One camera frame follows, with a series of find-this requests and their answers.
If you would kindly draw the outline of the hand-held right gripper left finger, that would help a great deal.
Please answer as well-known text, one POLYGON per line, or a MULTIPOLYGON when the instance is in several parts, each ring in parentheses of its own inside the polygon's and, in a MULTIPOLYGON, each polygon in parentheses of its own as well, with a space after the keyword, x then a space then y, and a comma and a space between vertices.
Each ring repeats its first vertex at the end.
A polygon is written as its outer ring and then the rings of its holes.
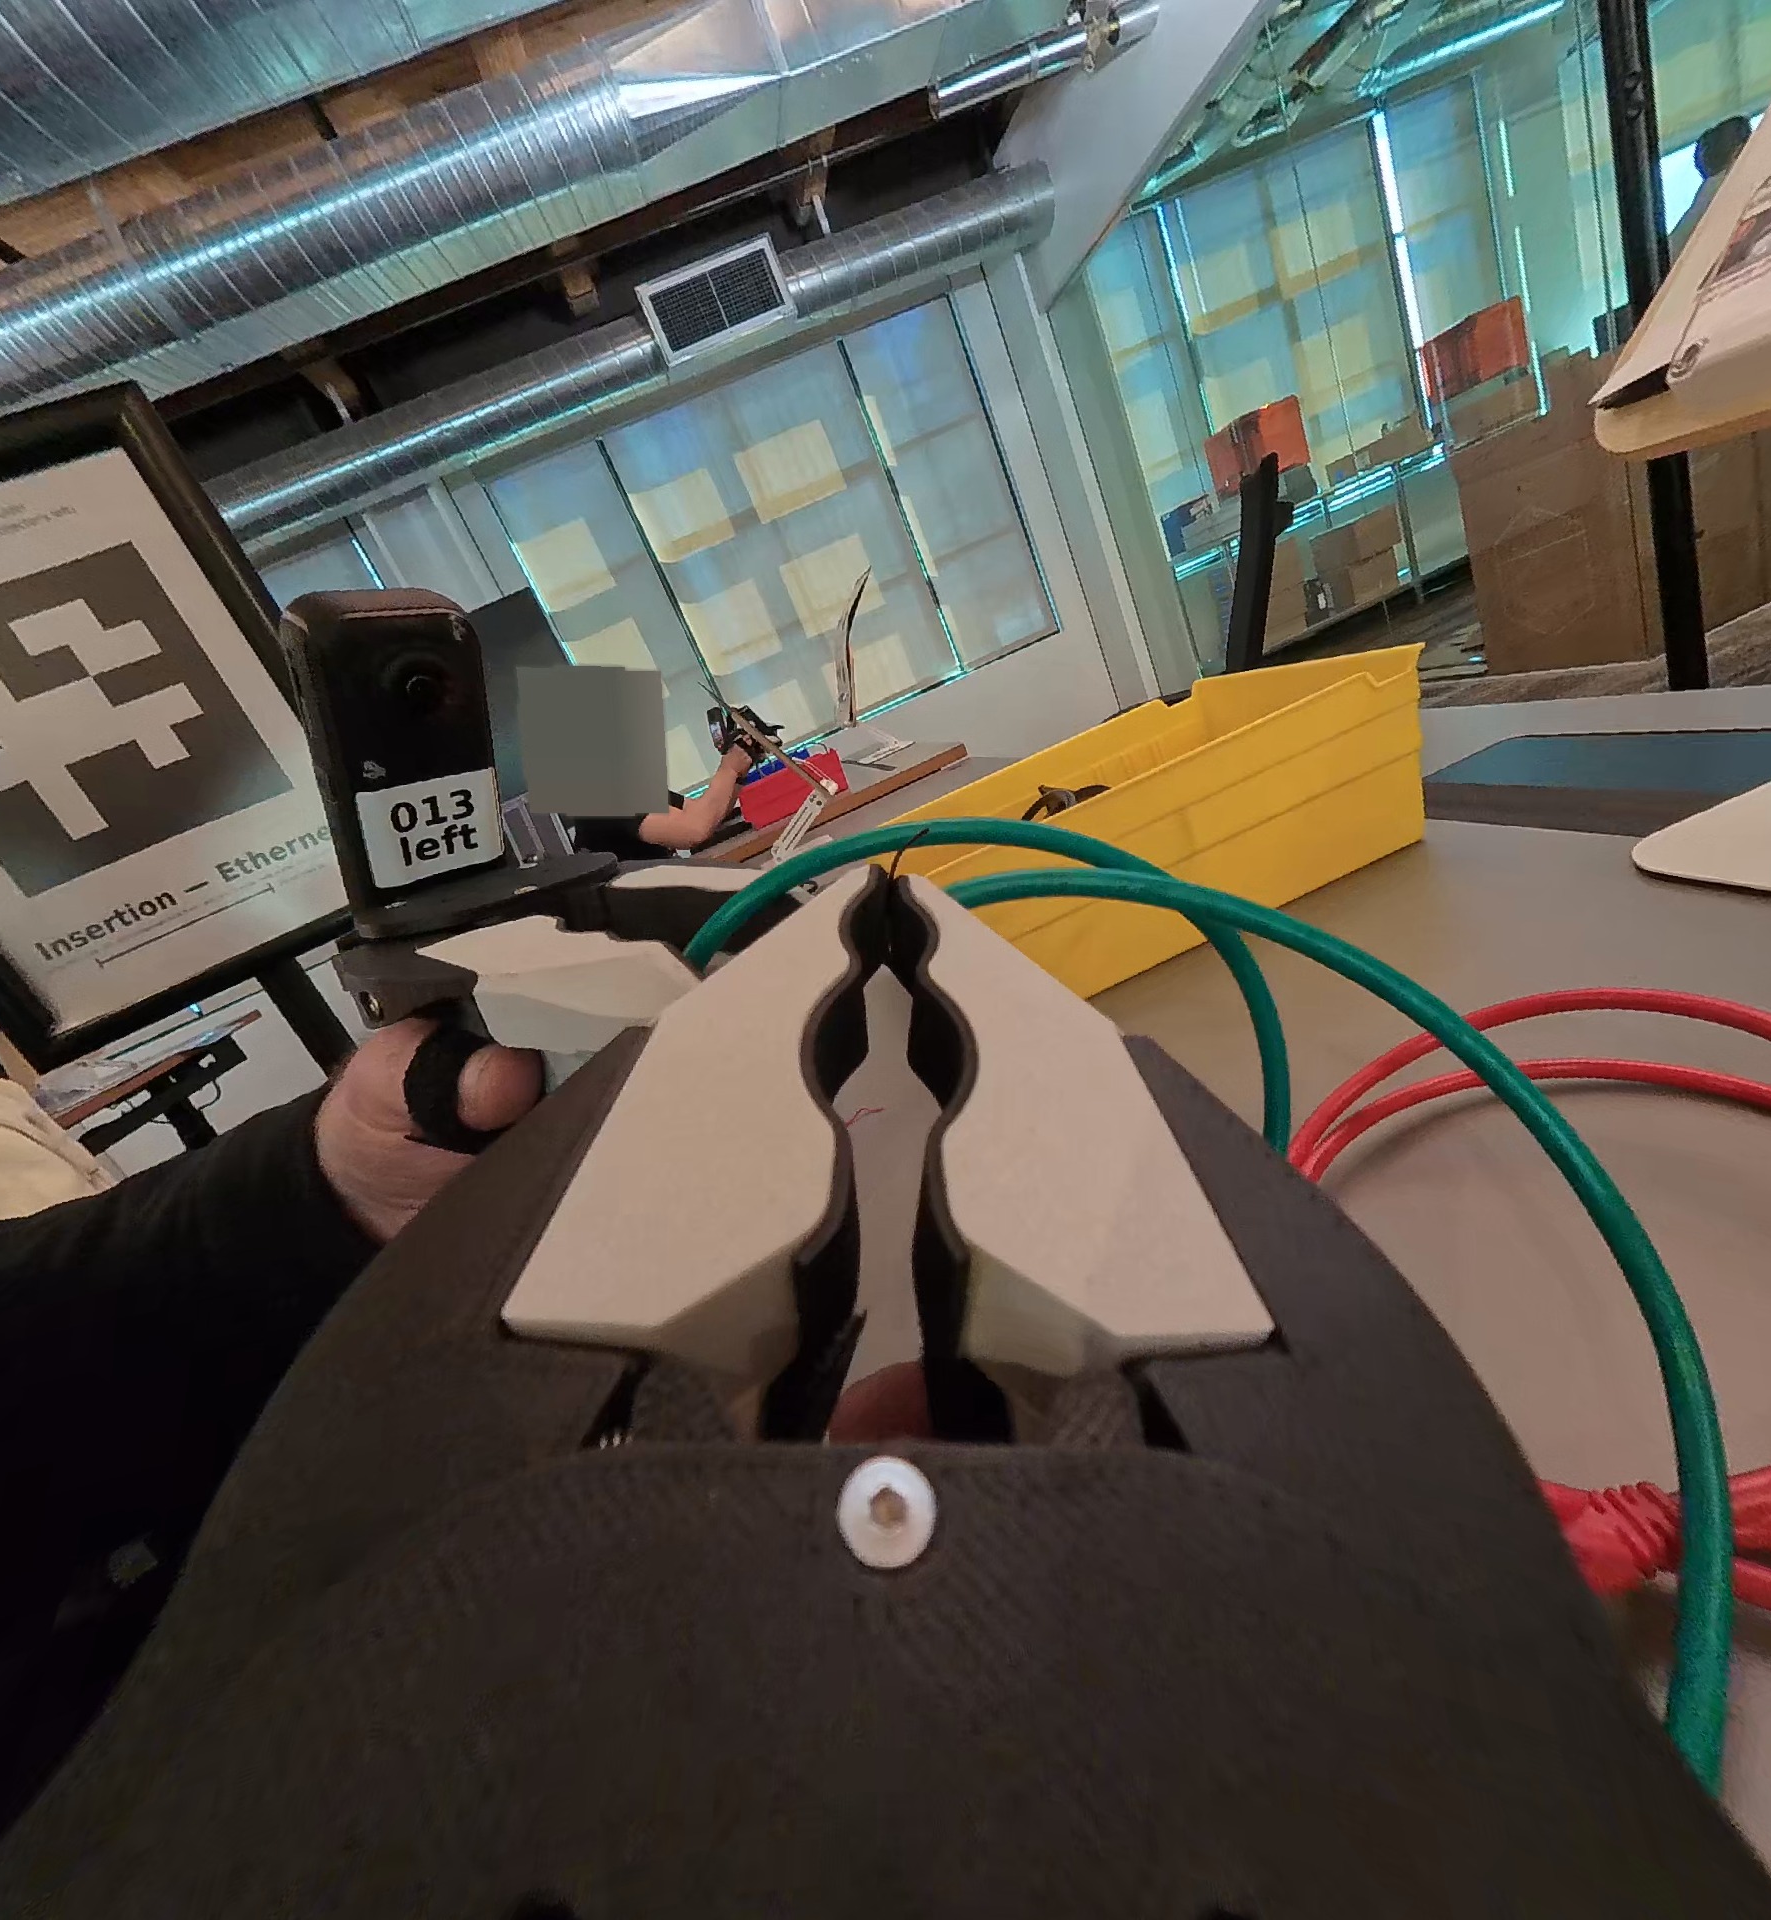
POLYGON ((817 1441, 861 1331, 847 1125, 885 872, 825 886, 657 1018, 504 1304, 527 1340, 675 1362, 817 1441))

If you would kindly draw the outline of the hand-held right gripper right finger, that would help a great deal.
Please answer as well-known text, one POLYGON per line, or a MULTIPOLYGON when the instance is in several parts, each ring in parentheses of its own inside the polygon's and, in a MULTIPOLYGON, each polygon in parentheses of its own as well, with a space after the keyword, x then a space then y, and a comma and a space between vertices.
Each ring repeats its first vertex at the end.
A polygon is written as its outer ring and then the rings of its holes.
POLYGON ((893 976, 937 1105, 911 1238, 935 1436, 1025 1437, 1077 1380, 1273 1340, 1111 1019, 921 876, 893 879, 893 976))

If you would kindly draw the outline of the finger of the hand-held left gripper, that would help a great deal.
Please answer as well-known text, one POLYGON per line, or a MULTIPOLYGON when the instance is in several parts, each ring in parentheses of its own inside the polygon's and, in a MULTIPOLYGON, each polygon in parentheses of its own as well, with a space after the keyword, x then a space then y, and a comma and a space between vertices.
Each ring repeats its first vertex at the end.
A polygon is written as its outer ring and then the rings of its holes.
POLYGON ((418 958, 470 978, 472 1023, 492 1044, 591 1055, 627 1027, 649 1027, 699 976, 657 940, 571 930, 555 918, 454 932, 418 958))
POLYGON ((693 940, 759 876, 751 867, 619 867, 603 886, 603 934, 613 940, 693 940))

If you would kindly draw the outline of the person's left forearm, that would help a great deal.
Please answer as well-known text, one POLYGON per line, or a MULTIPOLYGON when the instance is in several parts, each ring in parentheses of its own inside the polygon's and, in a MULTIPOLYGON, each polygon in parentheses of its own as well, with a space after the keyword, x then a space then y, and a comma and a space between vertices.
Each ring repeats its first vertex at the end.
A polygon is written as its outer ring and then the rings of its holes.
POLYGON ((246 1433, 376 1254, 322 1089, 0 1220, 0 1837, 126 1676, 246 1433))

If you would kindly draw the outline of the person's left hand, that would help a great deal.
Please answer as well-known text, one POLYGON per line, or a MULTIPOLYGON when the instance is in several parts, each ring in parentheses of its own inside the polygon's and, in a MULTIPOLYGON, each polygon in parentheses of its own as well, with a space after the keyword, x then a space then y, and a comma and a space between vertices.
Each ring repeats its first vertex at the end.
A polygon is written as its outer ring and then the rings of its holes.
POLYGON ((410 1088, 432 1091, 458 1130, 490 1145, 515 1127, 545 1091, 543 1055, 484 1042, 436 1019, 398 1019, 372 1036, 334 1077, 314 1125, 326 1183, 348 1218, 388 1243, 476 1157, 418 1123, 410 1088))

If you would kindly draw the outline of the red plastic bin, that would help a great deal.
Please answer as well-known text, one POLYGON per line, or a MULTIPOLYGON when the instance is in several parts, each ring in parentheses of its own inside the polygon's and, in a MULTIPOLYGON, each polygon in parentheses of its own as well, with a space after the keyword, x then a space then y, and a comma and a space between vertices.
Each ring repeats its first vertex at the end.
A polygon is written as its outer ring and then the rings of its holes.
POLYGON ((743 822, 757 830, 783 826, 799 807, 825 794, 839 796, 849 788, 841 756, 819 743, 803 753, 785 753, 753 766, 737 789, 737 809, 743 822))

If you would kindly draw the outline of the wooden edged table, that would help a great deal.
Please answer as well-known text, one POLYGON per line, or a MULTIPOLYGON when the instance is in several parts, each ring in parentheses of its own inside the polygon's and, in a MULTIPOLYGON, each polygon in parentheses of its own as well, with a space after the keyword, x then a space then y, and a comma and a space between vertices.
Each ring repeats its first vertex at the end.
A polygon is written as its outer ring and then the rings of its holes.
MULTIPOLYGON (((885 766, 851 762, 849 785, 823 800, 821 809, 807 822, 803 842, 815 843, 887 823, 905 809, 933 802, 999 764, 997 758, 969 756, 957 740, 915 741, 893 753, 885 766)), ((733 822, 729 831, 693 852, 691 858, 713 866, 743 866, 771 858, 797 812, 793 807, 763 828, 733 822)))

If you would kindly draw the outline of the curved clear stand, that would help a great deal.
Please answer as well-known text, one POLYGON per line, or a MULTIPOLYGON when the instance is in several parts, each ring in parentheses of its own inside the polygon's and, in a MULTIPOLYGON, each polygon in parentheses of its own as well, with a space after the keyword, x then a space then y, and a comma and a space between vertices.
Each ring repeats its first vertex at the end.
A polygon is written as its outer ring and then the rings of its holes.
POLYGON ((841 731, 855 727, 863 714, 877 707, 883 697, 877 694, 877 687, 865 680, 873 669, 861 663, 855 643, 855 622, 863 610, 869 587, 871 567, 865 565, 849 587, 847 607, 831 647, 833 709, 835 724, 841 731))

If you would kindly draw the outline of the framed marker poster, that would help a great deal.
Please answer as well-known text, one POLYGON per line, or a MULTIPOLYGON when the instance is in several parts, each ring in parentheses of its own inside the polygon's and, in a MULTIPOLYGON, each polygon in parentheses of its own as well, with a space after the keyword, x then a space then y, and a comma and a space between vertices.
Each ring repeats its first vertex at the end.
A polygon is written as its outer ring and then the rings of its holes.
POLYGON ((348 924, 274 599, 152 400, 0 416, 0 1030, 66 1063, 348 924))

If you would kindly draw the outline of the yellow plastic bin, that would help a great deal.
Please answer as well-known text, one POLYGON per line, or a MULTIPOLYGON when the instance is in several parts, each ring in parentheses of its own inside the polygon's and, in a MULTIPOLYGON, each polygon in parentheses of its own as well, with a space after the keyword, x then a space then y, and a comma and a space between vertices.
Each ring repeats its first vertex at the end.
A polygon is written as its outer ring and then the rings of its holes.
POLYGON ((1419 643, 1199 680, 913 807, 1019 819, 1041 789, 1097 796, 1049 819, 1217 891, 1285 906, 1425 834, 1419 643))

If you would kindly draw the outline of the white vent grille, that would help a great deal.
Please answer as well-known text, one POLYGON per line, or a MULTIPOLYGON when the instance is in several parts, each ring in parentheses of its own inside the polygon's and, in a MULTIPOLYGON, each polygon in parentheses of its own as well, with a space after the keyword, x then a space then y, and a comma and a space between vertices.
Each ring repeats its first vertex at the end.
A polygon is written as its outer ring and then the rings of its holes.
POLYGON ((767 233, 641 280, 635 302, 667 369, 737 351, 799 316, 767 233))

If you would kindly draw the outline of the black office chair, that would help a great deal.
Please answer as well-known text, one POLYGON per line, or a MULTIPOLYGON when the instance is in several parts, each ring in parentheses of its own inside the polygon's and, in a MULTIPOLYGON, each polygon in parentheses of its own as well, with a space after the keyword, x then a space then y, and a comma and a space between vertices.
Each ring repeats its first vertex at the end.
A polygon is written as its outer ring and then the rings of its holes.
POLYGON ((1239 528, 1223 659, 1229 676, 1255 669, 1261 662, 1277 546, 1293 518, 1293 503, 1281 493, 1281 464, 1273 450, 1241 478, 1237 498, 1239 528))

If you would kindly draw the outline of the orange shelf box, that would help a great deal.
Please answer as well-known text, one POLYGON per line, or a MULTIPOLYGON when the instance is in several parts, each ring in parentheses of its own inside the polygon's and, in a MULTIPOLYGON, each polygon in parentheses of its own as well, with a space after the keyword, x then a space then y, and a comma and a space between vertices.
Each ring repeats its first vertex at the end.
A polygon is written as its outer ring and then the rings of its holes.
POLYGON ((1279 471, 1311 464, 1299 396, 1285 394, 1259 404, 1215 430, 1203 442, 1215 493, 1231 493, 1263 460, 1279 471))
POLYGON ((1445 325, 1419 347, 1425 398, 1443 405, 1493 380, 1529 372, 1521 297, 1495 300, 1445 325))

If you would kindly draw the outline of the stack of cardboard boxes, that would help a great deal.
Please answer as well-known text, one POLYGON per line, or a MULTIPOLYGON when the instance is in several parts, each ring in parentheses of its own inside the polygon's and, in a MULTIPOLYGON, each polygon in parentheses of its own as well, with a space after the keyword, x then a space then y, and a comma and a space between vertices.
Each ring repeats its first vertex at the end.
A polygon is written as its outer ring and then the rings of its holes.
POLYGON ((1601 450, 1591 394, 1607 361, 1539 359, 1547 407, 1453 445, 1483 666, 1491 676, 1651 658, 1637 473, 1601 450))

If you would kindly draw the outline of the wooden document board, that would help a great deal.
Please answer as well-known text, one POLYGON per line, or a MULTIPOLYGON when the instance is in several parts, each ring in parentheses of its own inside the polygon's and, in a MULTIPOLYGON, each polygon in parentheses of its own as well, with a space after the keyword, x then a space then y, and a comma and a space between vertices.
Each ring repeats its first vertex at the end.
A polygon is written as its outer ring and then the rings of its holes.
POLYGON ((1771 102, 1593 394, 1597 444, 1657 460, 1771 425, 1771 102))

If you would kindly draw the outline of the silver ventilation duct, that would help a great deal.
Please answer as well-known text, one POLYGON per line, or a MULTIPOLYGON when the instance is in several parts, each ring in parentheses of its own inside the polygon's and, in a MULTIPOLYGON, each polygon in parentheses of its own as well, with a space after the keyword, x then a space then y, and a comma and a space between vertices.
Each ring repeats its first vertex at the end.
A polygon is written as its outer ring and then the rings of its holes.
POLYGON ((208 493, 248 543, 298 537, 430 478, 579 433, 667 386, 705 382, 813 330, 917 303, 1045 237, 1051 185, 1047 166, 1029 160, 777 253, 789 303, 683 359, 669 357, 643 320, 613 320, 226 471, 208 493))
POLYGON ((639 203, 627 85, 537 59, 0 267, 0 411, 190 349, 192 380, 639 203))

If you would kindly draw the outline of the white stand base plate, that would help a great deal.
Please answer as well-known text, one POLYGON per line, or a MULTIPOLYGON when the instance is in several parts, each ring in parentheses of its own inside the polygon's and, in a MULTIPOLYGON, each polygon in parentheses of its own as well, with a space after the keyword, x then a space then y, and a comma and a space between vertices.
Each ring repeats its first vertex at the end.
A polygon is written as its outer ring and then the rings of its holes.
POLYGON ((1631 862, 1655 879, 1771 895, 1771 779, 1643 835, 1631 862))

